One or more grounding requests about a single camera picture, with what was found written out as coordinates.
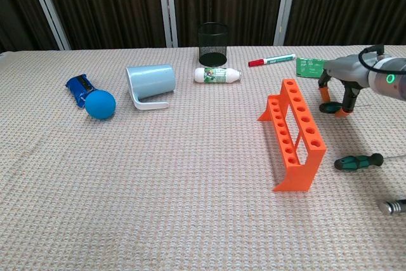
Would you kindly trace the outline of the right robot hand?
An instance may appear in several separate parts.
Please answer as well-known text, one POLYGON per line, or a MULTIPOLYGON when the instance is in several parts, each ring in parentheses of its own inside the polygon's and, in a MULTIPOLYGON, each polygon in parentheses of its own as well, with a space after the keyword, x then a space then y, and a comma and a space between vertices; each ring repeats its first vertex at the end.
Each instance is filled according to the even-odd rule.
POLYGON ((348 55, 329 60, 324 63, 323 71, 318 79, 318 87, 323 103, 319 110, 325 114, 335 114, 336 117, 346 117, 353 112, 361 89, 368 88, 366 69, 358 60, 358 55, 348 55), (332 102, 328 91, 328 82, 336 78, 344 85, 344 96, 341 103, 332 102))

